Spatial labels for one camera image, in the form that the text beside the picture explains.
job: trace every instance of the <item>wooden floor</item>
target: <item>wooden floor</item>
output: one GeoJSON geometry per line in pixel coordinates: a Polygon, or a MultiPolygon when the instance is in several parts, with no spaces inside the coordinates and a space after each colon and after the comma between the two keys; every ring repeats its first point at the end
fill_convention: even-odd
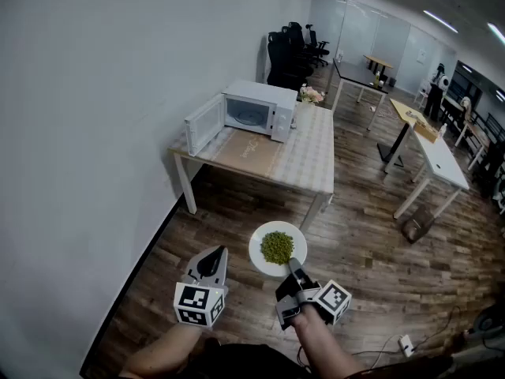
{"type": "MultiPolygon", "coordinates": [[[[311,84],[324,89],[328,74],[328,68],[317,69],[311,84]]],[[[472,187],[456,198],[422,240],[410,245],[398,229],[402,220],[418,204],[434,209],[450,187],[431,184],[413,209],[399,221],[393,219],[393,212],[413,189],[410,179],[421,165],[421,155],[411,139],[402,156],[406,167],[386,177],[376,143],[392,144],[402,123],[386,99],[383,116],[367,133],[372,117],[369,105],[378,98],[365,93],[358,104],[357,93],[347,85],[335,112],[335,196],[306,234],[305,267],[313,279],[336,280],[353,294],[350,310],[332,328],[352,353],[378,351],[394,334],[409,334],[415,346],[441,329],[453,306],[459,306],[462,316],[456,311],[449,329],[418,351],[419,355],[437,353],[451,334],[468,328],[476,314],[492,303],[493,283],[504,260],[502,222],[490,200],[482,199],[472,187]]],[[[390,96],[406,104],[413,100],[401,92],[390,96]]],[[[446,141],[452,147],[455,139],[447,133],[446,141]]],[[[467,151],[459,148],[455,155],[466,172],[467,151]]],[[[230,293],[212,335],[224,343],[265,343],[295,358],[297,338],[291,328],[282,332],[275,316],[279,281],[251,266],[248,243],[262,223],[285,220],[299,225],[311,198],[212,167],[193,188],[198,212],[193,216],[185,206],[177,210],[110,323],[88,377],[117,373],[128,355],[175,322],[175,283],[192,256],[219,244],[230,251],[230,293]]],[[[386,350],[397,351],[396,341],[386,350]]],[[[371,365],[376,356],[357,358],[371,365]]],[[[383,355],[378,366],[401,360],[401,355],[383,355]]]]}

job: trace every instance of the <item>plate of peas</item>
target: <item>plate of peas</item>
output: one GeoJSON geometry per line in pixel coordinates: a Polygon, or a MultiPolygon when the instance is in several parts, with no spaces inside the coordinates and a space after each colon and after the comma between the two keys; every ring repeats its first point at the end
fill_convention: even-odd
{"type": "Polygon", "coordinates": [[[274,221],[258,227],[249,240],[249,256],[254,266],[268,276],[287,276],[288,261],[307,257],[307,241],[291,223],[274,221]]]}

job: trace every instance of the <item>desk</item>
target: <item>desk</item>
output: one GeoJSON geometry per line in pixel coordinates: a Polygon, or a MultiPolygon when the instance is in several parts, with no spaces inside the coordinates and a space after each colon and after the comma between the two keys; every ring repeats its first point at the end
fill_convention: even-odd
{"type": "Polygon", "coordinates": [[[182,130],[169,150],[174,153],[188,210],[195,214],[196,203],[182,158],[315,194],[300,226],[307,231],[333,194],[333,118],[327,109],[304,103],[297,104],[295,114],[297,128],[290,131],[286,143],[225,126],[196,156],[188,153],[182,130]]]}
{"type": "MultiPolygon", "coordinates": [[[[393,107],[395,107],[398,114],[405,114],[407,111],[412,111],[414,114],[417,113],[417,111],[394,99],[391,100],[391,103],[393,104],[393,107]]],[[[443,210],[449,206],[449,204],[458,196],[461,190],[467,190],[469,188],[465,175],[463,175],[458,162],[456,162],[456,159],[452,155],[451,150],[449,150],[447,147],[445,140],[443,138],[440,138],[437,139],[435,143],[430,142],[428,139],[413,130],[414,123],[415,122],[412,120],[409,120],[406,122],[406,125],[410,126],[408,128],[408,131],[414,135],[416,142],[421,147],[421,152],[425,158],[425,163],[417,172],[412,182],[417,182],[425,171],[427,171],[427,173],[421,182],[414,188],[413,192],[396,210],[393,215],[395,219],[399,218],[404,213],[404,211],[406,211],[408,207],[411,206],[411,204],[416,200],[423,189],[426,188],[426,186],[434,178],[441,179],[455,187],[454,192],[435,210],[435,213],[433,214],[435,218],[440,216],[443,210]]],[[[387,165],[386,169],[392,167],[392,164],[395,161],[395,157],[399,156],[399,152],[404,145],[404,141],[406,141],[405,138],[403,138],[401,147],[398,148],[395,155],[391,158],[390,163],[387,165]]]]}
{"type": "Polygon", "coordinates": [[[458,147],[459,142],[465,136],[466,130],[469,130],[481,145],[479,147],[479,150],[477,150],[477,154],[475,155],[472,162],[468,166],[468,170],[470,170],[475,165],[484,149],[489,150],[489,144],[491,143],[491,141],[481,128],[479,128],[477,125],[474,125],[473,123],[468,123],[467,121],[465,121],[465,126],[463,127],[463,130],[461,131],[459,138],[457,139],[456,144],[454,145],[455,148],[458,147]]]}
{"type": "Polygon", "coordinates": [[[377,73],[377,66],[378,65],[381,65],[382,66],[382,70],[380,71],[380,76],[383,76],[384,75],[384,70],[386,68],[388,69],[393,69],[393,66],[390,65],[389,63],[385,62],[384,60],[381,60],[381,59],[378,59],[376,58],[375,56],[370,56],[368,54],[364,54],[363,56],[365,56],[369,61],[370,61],[370,64],[368,65],[368,69],[372,70],[372,64],[375,63],[376,64],[376,67],[375,69],[373,70],[373,74],[376,74],[377,73]]]}
{"type": "Polygon", "coordinates": [[[441,105],[444,115],[442,117],[442,123],[445,123],[445,120],[447,119],[448,115],[452,115],[452,118],[458,123],[458,120],[462,117],[465,116],[465,108],[463,108],[461,105],[456,103],[451,97],[445,96],[442,99],[442,105],[441,105]],[[444,102],[448,102],[449,106],[444,106],[444,102]]]}
{"type": "Polygon", "coordinates": [[[342,87],[345,83],[355,85],[361,88],[360,95],[356,99],[357,103],[361,101],[361,96],[363,95],[364,90],[368,90],[370,92],[376,92],[377,94],[380,95],[380,101],[379,104],[377,105],[376,112],[372,117],[370,125],[368,125],[368,130],[370,130],[373,122],[375,121],[377,113],[379,112],[378,111],[379,106],[380,104],[382,104],[382,102],[384,101],[384,97],[387,95],[387,91],[384,91],[383,88],[373,86],[375,77],[369,71],[367,71],[367,69],[361,66],[352,65],[351,63],[346,62],[337,63],[333,59],[333,66],[331,67],[330,77],[328,78],[328,83],[326,85],[326,93],[330,90],[331,79],[333,78],[333,73],[335,72],[335,69],[337,69],[337,72],[339,73],[340,82],[339,82],[339,88],[337,89],[337,95],[335,96],[333,105],[331,106],[332,114],[335,112],[337,102],[339,101],[340,98],[340,93],[342,92],[342,87]]]}
{"type": "Polygon", "coordinates": [[[416,120],[419,119],[422,122],[426,122],[426,119],[421,112],[413,110],[412,108],[407,107],[405,104],[402,104],[395,99],[391,99],[391,102],[393,103],[393,108],[396,110],[400,119],[404,121],[405,125],[402,128],[402,132],[400,132],[396,138],[395,143],[391,147],[381,143],[377,144],[380,158],[382,161],[387,163],[387,166],[384,169],[384,172],[386,174],[391,171],[393,165],[403,167],[403,161],[400,157],[400,152],[403,150],[403,146],[407,141],[408,133],[411,132],[411,129],[415,125],[416,120]]]}

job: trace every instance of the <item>flowers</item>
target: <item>flowers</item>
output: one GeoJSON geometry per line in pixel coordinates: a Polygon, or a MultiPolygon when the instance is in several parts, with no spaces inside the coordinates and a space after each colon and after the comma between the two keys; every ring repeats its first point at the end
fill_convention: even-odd
{"type": "Polygon", "coordinates": [[[312,87],[307,87],[306,84],[304,84],[300,88],[300,98],[304,103],[319,103],[320,101],[323,101],[324,93],[318,93],[312,87]]]}

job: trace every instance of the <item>white microwave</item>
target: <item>white microwave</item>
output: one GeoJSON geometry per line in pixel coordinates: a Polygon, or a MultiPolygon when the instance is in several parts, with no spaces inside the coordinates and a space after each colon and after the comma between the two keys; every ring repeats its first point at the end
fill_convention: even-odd
{"type": "Polygon", "coordinates": [[[294,90],[236,80],[185,119],[189,154],[198,154],[225,125],[286,142],[296,102],[294,90]]]}

